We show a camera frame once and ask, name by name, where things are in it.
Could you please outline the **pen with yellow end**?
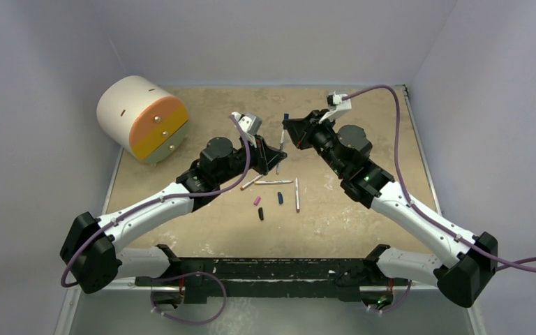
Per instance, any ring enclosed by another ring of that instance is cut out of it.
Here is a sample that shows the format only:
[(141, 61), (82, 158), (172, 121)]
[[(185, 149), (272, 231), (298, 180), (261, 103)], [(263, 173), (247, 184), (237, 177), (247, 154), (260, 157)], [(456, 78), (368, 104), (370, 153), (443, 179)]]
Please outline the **pen with yellow end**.
[[(285, 142), (285, 129), (283, 128), (283, 130), (281, 131), (281, 138), (280, 138), (280, 141), (279, 141), (279, 150), (280, 151), (283, 151), (284, 149), (284, 142)], [(280, 170), (281, 170), (281, 163), (277, 163), (276, 165), (276, 175), (280, 175)]]

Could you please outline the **pen with magenta end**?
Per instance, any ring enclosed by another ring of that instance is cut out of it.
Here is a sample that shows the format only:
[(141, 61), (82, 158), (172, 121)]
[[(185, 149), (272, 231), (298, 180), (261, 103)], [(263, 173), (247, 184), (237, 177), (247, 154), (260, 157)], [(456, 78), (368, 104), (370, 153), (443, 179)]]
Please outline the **pen with magenta end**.
[(299, 189), (299, 178), (295, 177), (295, 210), (297, 213), (301, 211), (300, 203), (300, 189)]

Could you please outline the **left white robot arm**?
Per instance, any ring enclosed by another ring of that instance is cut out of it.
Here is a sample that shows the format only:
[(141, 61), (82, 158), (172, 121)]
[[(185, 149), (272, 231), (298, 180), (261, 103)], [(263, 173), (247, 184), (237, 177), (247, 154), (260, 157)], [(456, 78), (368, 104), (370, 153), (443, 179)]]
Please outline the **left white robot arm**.
[(260, 135), (240, 142), (235, 149), (226, 137), (215, 137), (187, 171), (156, 194), (111, 214), (76, 216), (59, 253), (66, 265), (61, 285), (78, 285), (87, 294), (101, 290), (127, 269), (117, 256), (138, 237), (209, 204), (229, 180), (240, 184), (250, 170), (267, 174), (288, 156)]

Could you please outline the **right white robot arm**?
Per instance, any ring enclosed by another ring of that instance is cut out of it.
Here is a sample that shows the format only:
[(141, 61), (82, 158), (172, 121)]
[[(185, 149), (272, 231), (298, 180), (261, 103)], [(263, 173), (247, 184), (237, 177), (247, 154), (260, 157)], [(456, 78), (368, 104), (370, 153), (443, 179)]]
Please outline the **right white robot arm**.
[(497, 271), (498, 240), (490, 233), (473, 232), (443, 218), (411, 194), (370, 158), (373, 148), (364, 129), (321, 120), (323, 111), (286, 119), (283, 127), (292, 144), (314, 149), (341, 181), (353, 201), (389, 218), (429, 250), (429, 254), (378, 246), (364, 265), (366, 279), (380, 284), (404, 278), (435, 286), (454, 304), (469, 308)]

